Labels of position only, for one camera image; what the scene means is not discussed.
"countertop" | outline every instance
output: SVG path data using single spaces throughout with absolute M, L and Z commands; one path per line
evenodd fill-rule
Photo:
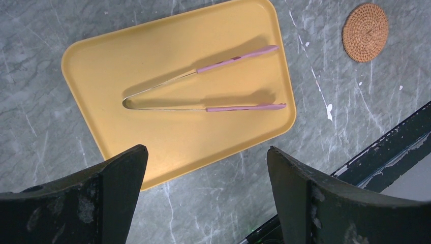
M 0 191 L 103 161 L 61 74 L 69 45 L 219 2 L 3 0 Z M 276 214 L 271 145 L 332 173 L 431 100 L 431 2 L 375 2 L 388 16 L 389 39 L 359 64 L 344 52 L 341 29 L 362 1 L 273 0 L 297 107 L 293 128 L 141 192 L 127 243 L 236 243 Z

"yellow tray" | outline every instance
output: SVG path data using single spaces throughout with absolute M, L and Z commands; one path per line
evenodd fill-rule
M 151 107 L 287 103 L 281 110 L 142 111 L 121 102 L 151 87 L 266 45 L 280 49 L 137 96 Z M 145 190 L 288 131 L 296 117 L 283 41 L 268 0 L 233 0 L 79 41 L 61 69 L 105 159 L 147 146 Z

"tray rim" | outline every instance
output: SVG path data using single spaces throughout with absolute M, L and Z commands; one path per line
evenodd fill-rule
M 272 2 L 270 1 L 270 0 L 254 0 L 254 1 L 256 1 L 256 2 L 261 2 L 262 4 L 265 4 L 266 6 L 268 6 L 268 8 L 265 8 L 265 10 L 266 11 L 270 11 L 270 15 L 272 15 L 273 17 L 275 17 L 275 23 L 276 23 L 276 26 L 274 26 L 274 27 L 276 27 L 275 29 L 275 32 L 276 32 L 276 36 L 274 36 L 274 38 L 275 39 L 278 39 L 278 41 L 280 42 L 280 43 L 283 43 L 283 38 L 282 38 L 282 33 L 281 33 L 281 29 L 280 29 L 280 23 L 279 23 L 279 18 L 278 18 L 278 15 L 277 15 L 277 12 L 276 12 L 276 9 L 275 9 L 275 7 L 274 7 L 274 5 L 272 4 Z M 95 143 L 96 143 L 96 145 L 97 145 L 97 147 L 98 147 L 98 149 L 99 149 L 99 151 L 100 151 L 100 153 L 101 153 L 101 155 L 102 155 L 102 157 L 103 157 L 103 159 L 104 160 L 107 160 L 107 159 L 109 159 L 109 158 L 111 158 L 111 157 L 109 157 L 107 154 L 107 152 L 104 150 L 104 146 L 102 145 L 102 142 L 100 141 L 101 139 L 99 138 L 97 138 L 96 136 L 95 136 L 95 131 L 94 131 L 94 129 L 92 128 L 92 126 L 90 126 L 90 124 L 89 124 L 89 120 L 90 120 L 90 118 L 88 117 L 89 115 L 87 115 L 87 113 L 83 113 L 82 111 L 83 111 L 83 104 L 81 104 L 81 103 L 83 103 L 83 102 L 79 102 L 79 99 L 77 99 L 77 97 L 78 97 L 78 94 L 76 94 L 76 90 L 73 90 L 73 89 L 71 89 L 71 87 L 73 87 L 73 83 L 71 83 L 68 79 L 67 79 L 67 77 L 66 77 L 66 75 L 65 75 L 65 66 L 66 66 L 66 64 L 65 64 L 65 62 L 66 62 L 66 60 L 68 59 L 68 57 L 70 56 L 70 53 L 73 51 L 73 49 L 75 49 L 77 46 L 79 46 L 79 45 L 82 45 L 83 43 L 85 43 L 85 42 L 89 42 L 89 41 L 92 41 L 92 40 L 94 40 L 94 39 L 99 39 L 99 38 L 101 38 L 101 37 L 108 37 L 108 36 L 114 36 L 114 35 L 119 35 L 119 34 L 121 34 L 122 32 L 127 32 L 127 31 L 129 31 L 129 30 L 131 30 L 131 29 L 134 29 L 134 28 L 142 28 L 143 26 L 145 26 L 145 25 L 150 25 L 150 24 L 155 24 L 155 23 L 159 23 L 159 22 L 163 22 L 163 21 L 168 21 L 168 20 L 170 20 L 170 21 L 172 21 L 173 19 L 178 19 L 178 18 L 182 18 L 183 16 L 185 16 L 185 15 L 192 15 L 192 14 L 194 14 L 194 13 L 196 13 L 196 12 L 200 12 L 200 11 L 202 11 L 203 9 L 205 9 L 205 10 L 210 10 L 210 9 L 215 9 L 215 8 L 221 8 L 221 7 L 223 7 L 223 6 L 225 6 L 225 5 L 234 5 L 234 4 L 236 4 L 237 2 L 248 2 L 248 0 L 230 0 L 230 1 L 226 1 L 226 2 L 223 2 L 223 3 L 218 3 L 218 4 L 215 4 L 215 5 L 211 5 L 211 6 L 207 6 L 207 7 L 203 7 L 203 8 L 198 8 L 198 9 L 194 9 L 194 10 L 191 10 L 191 11 L 187 11 L 187 12 L 183 12 L 183 13 L 180 13 L 180 14 L 176 14 L 176 15 L 171 15 L 171 16 L 167 16 L 167 17 L 164 17 L 164 18 L 160 18 L 160 19 L 156 19 L 156 20 L 153 20 L 153 21 L 149 21 L 149 22 L 146 22 L 146 23 L 142 23 L 142 24 L 139 24 L 139 25 L 135 25 L 135 26 L 130 26 L 130 27 L 127 27 L 127 28 L 123 28 L 123 29 L 119 29 L 119 30 L 116 30 L 116 31 L 113 31 L 113 32 L 109 32 L 109 33 L 105 33 L 105 34 L 101 34 L 101 35 L 98 35 L 98 36 L 94 36 L 94 37 L 91 37 L 91 38 L 88 38 L 88 39 L 83 39 L 83 40 L 79 40 L 79 41 L 77 41 L 77 42 L 75 42 L 75 43 L 73 43 L 72 45 L 70 45 L 65 51 L 64 51 L 64 53 L 63 53 L 63 55 L 62 55 L 62 57 L 61 57 L 61 72 L 62 72 L 62 74 L 63 74 L 63 77 L 64 77 L 64 79 L 65 79 L 65 81 L 66 81 L 66 83 L 67 83 L 67 85 L 68 85 L 68 87 L 69 87 L 69 90 L 71 91 L 71 94 L 72 94 L 72 96 L 73 96 L 73 98 L 75 99 L 75 102 L 76 102 L 76 104 L 77 104 L 77 106 L 78 106 L 78 108 L 79 108 L 79 110 L 80 110 L 80 112 L 81 112 L 81 114 L 82 114 L 82 116 L 83 116 L 83 118 L 84 118 L 84 121 L 85 121 L 85 123 L 86 123 L 86 125 L 87 125 L 87 127 L 88 127 L 88 129 L 90 130 L 90 133 L 91 133 L 91 135 L 92 135 L 92 137 L 93 137 L 93 140 L 95 141 Z M 291 79 L 290 79 L 290 74 L 289 74 L 289 68 L 288 68 L 288 65 L 287 65 L 287 58 L 286 58 L 286 53 L 285 53 L 285 50 L 284 50 L 284 46 L 283 45 L 280 45 L 279 46 L 279 49 L 280 49 L 280 51 L 281 52 L 283 52 L 283 55 L 282 55 L 282 64 L 281 65 L 283 65 L 283 68 L 285 67 L 286 68 L 286 72 L 287 72 L 287 77 L 288 77 L 288 79 L 289 79 L 289 83 L 290 83 L 290 85 L 291 85 L 291 87 L 292 87 L 292 82 L 291 82 Z M 163 184 L 163 183 L 165 183 L 165 182 L 168 182 L 168 181 L 170 181 L 170 180 L 172 180 L 172 179 L 175 179 L 175 178 L 178 178 L 178 177 L 180 177 L 180 176 L 183 176 L 183 175 L 185 175 L 185 174 L 188 174 L 188 173 L 190 173 L 190 172 L 192 172 L 192 171 L 195 171 L 195 170 L 198 170 L 198 169 L 200 169 L 200 168 L 203 168 L 203 167 L 205 167 L 205 166 L 208 166 L 208 165 L 210 165 L 210 164 L 212 164 L 212 163 L 215 163 L 215 162 L 218 162 L 218 161 L 220 161 L 220 160 L 223 160 L 223 159 L 225 159 L 225 158 L 227 158 L 227 157 L 230 157 L 230 156 L 232 156 L 232 155 L 235 155 L 235 154 L 237 154 L 237 153 L 239 153 L 239 152 L 241 152 L 241 151 L 244 151 L 244 150 L 247 150 L 247 149 L 249 149 L 249 148 L 251 148 L 251 147 L 254 147 L 254 146 L 256 146 L 256 145 L 259 145 L 259 144 L 261 144 L 261 143 L 263 143 L 263 142 L 265 142 L 265 141 L 267 141 L 267 140 L 270 140 L 270 139 L 273 139 L 273 138 L 275 138 L 275 137 L 277 137 L 277 136 L 280 136 L 280 135 L 282 135 L 282 134 L 284 134 L 284 133 L 286 133 L 286 132 L 288 132 L 292 127 L 293 127 L 293 125 L 295 124 L 295 122 L 296 122 L 296 116 L 297 116 L 297 111 L 296 111 L 296 104 L 295 104 L 295 99 L 294 99 L 294 93 L 293 93 L 293 88 L 292 89 L 290 89 L 290 92 L 291 92 L 291 94 L 287 94 L 287 95 L 291 95 L 292 96 L 292 101 L 293 101 L 293 106 L 292 106 L 292 111 L 291 111 L 291 113 L 292 113 L 292 118 L 293 118 L 293 120 L 292 120 L 292 123 L 289 125 L 289 126 L 283 126 L 283 127 L 281 127 L 281 128 L 278 128 L 278 129 L 275 129 L 274 131 L 279 131 L 278 133 L 277 132 L 275 132 L 274 133 L 274 135 L 273 136 L 270 136 L 270 137 L 267 137 L 265 140 L 263 140 L 263 141 L 259 141 L 259 142 L 256 142 L 256 143 L 250 143 L 250 144 L 248 144 L 248 146 L 244 146 L 244 147 L 242 147 L 242 149 L 240 149 L 240 150 L 233 150 L 233 152 L 232 153 L 229 153 L 229 154 L 224 154 L 224 156 L 222 157 L 222 158 L 220 158 L 220 159 L 218 159 L 218 160 L 216 160 L 216 161 L 210 161 L 210 162 L 207 162 L 207 163 L 204 163 L 204 164 L 201 164 L 200 166 L 198 166 L 198 167 L 195 167 L 194 169 L 191 169 L 191 170 L 185 170 L 183 173 L 180 173 L 180 174 L 176 174 L 175 176 L 173 176 L 173 177 L 168 177 L 168 179 L 163 179 L 163 177 L 164 176 L 166 176 L 166 175 L 168 175 L 168 174 L 170 174 L 170 173 L 165 173 L 165 174 L 163 174 L 163 175 L 160 175 L 160 176 L 158 176 L 158 177 L 156 177 L 156 178 L 154 178 L 154 179 L 152 179 L 152 180 L 150 180 L 150 181 L 147 181 L 146 182 L 146 185 L 144 185 L 144 182 L 143 182 L 143 184 L 142 184 L 142 187 L 141 187 L 141 191 L 145 191 L 145 190 L 148 190 L 148 189 L 150 189 L 150 188 L 153 188 L 153 187 L 155 187 L 155 186 L 158 186 L 158 185 L 161 185 L 161 184 Z

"round woven coaster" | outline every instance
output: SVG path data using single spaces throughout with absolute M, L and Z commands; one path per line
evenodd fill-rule
M 359 5 L 343 27 L 343 46 L 349 57 L 368 62 L 383 50 L 389 34 L 385 12 L 375 4 Z

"coaster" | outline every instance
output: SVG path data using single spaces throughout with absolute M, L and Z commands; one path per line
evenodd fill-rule
M 385 12 L 375 4 L 356 7 L 343 27 L 343 46 L 353 60 L 371 61 L 383 50 L 389 34 Z

